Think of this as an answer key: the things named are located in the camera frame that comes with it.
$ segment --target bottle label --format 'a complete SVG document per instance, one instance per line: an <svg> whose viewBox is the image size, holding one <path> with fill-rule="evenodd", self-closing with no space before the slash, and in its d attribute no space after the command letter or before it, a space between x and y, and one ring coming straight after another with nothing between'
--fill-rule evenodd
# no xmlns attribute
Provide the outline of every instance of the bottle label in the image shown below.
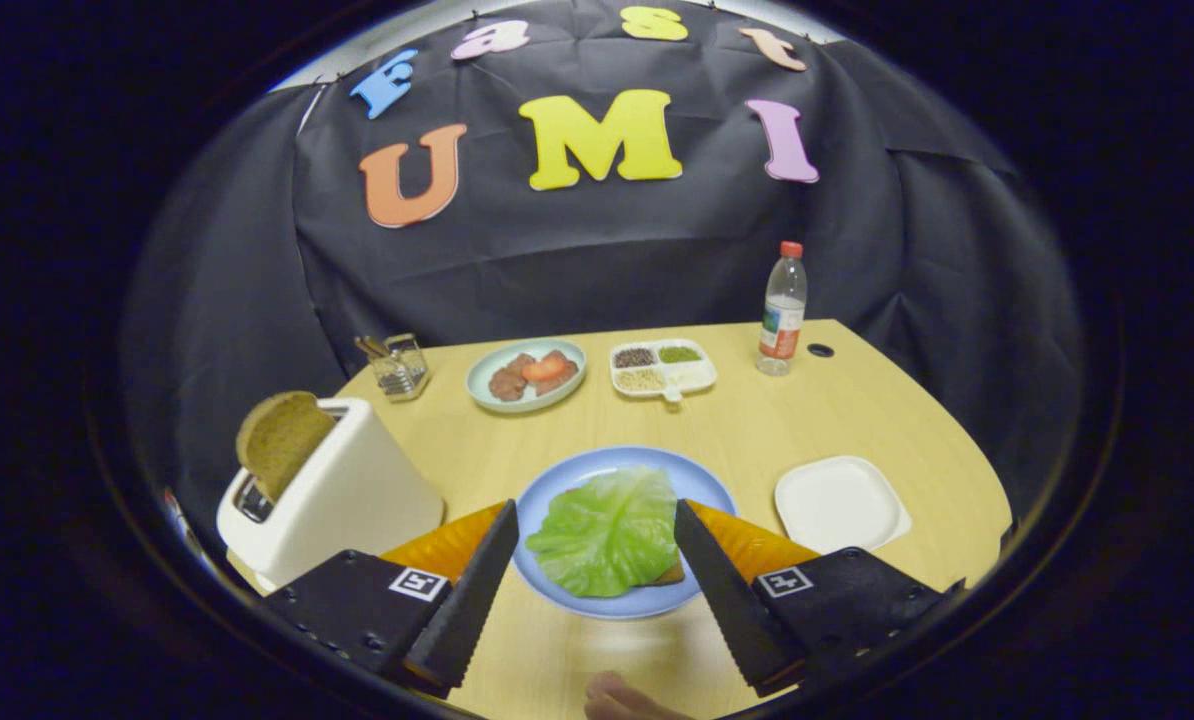
<svg viewBox="0 0 1194 720"><path fill-rule="evenodd" d="M767 301L767 313L761 320L761 352L787 361L798 351L798 337L802 334L806 306L780 307Z"/></svg>

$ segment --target human hand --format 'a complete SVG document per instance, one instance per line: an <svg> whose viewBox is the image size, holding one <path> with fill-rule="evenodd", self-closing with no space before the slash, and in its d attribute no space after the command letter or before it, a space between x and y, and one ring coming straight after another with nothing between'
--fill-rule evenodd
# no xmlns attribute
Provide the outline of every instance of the human hand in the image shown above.
<svg viewBox="0 0 1194 720"><path fill-rule="evenodd" d="M587 683L587 720L693 720L629 688L618 673L597 673Z"/></svg>

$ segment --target white toaster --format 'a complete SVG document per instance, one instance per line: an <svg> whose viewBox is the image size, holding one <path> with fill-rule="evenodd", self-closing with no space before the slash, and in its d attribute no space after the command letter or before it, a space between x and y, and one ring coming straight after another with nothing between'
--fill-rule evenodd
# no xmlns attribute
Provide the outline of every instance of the white toaster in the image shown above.
<svg viewBox="0 0 1194 720"><path fill-rule="evenodd" d="M319 398L336 427L277 503L241 468L219 501L219 536L272 592L340 550L378 555L441 524L437 491L365 400Z"/></svg>

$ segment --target green seed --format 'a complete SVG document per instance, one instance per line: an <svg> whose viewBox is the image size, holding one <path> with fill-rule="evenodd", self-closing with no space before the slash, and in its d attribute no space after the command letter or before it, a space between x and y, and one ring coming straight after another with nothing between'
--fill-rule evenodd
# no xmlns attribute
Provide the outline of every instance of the green seed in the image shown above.
<svg viewBox="0 0 1194 720"><path fill-rule="evenodd" d="M660 347L660 361L665 363L689 363L689 361L701 361L698 352L690 347Z"/></svg>

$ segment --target water bottle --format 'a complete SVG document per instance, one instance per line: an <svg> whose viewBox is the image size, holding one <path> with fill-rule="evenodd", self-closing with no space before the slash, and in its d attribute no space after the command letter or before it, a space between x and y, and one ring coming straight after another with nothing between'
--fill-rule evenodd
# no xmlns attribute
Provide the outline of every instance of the water bottle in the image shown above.
<svg viewBox="0 0 1194 720"><path fill-rule="evenodd" d="M798 337L806 319L806 267L802 246L778 244L778 263L767 282L767 313L761 320L761 357L757 369L767 375L788 374L788 363L798 351Z"/></svg>

